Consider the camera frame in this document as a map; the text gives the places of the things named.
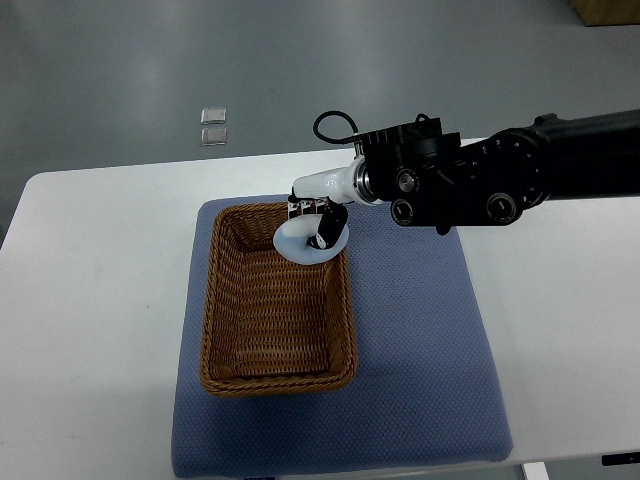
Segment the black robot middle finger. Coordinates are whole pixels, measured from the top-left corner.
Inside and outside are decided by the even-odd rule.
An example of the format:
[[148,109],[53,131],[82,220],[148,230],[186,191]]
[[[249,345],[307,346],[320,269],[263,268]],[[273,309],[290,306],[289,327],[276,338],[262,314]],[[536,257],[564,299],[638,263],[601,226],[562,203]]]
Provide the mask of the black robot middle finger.
[[313,200],[304,199],[300,202],[300,212],[302,215],[309,215],[313,213]]

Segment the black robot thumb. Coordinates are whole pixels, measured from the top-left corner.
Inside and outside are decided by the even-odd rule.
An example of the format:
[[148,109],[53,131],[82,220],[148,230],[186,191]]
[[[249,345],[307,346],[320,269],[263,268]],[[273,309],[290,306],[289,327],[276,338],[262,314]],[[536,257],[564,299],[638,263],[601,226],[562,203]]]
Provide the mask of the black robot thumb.
[[316,233],[308,239],[314,249],[330,249],[337,245],[346,226],[348,210],[343,204],[328,203],[323,207]]

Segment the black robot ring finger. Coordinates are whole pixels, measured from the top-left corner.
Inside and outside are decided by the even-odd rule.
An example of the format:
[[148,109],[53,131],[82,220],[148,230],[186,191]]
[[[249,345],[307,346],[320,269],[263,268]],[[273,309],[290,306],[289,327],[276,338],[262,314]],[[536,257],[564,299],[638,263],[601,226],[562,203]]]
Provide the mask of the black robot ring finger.
[[300,214],[301,200],[295,195],[289,195],[287,198],[287,219],[291,220]]

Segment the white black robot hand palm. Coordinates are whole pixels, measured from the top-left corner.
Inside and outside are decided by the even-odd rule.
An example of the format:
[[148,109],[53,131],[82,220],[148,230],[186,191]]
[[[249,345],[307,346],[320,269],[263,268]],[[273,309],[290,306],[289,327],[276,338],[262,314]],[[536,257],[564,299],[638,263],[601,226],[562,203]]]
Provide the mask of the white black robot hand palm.
[[296,179],[292,193],[298,199],[328,199],[336,204],[357,202],[360,196],[354,186],[354,174],[348,168],[337,168]]

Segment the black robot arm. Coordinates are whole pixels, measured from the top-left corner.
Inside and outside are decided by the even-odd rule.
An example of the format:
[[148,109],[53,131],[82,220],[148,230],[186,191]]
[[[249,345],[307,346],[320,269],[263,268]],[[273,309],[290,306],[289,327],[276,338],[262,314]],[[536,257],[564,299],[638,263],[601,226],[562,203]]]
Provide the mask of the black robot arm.
[[468,145],[419,114],[342,141],[355,148],[351,164],[295,180],[288,197],[284,235],[317,250],[340,243],[349,203],[389,203],[396,224],[445,235],[510,225],[548,199],[639,193],[636,110],[573,120],[547,114]]

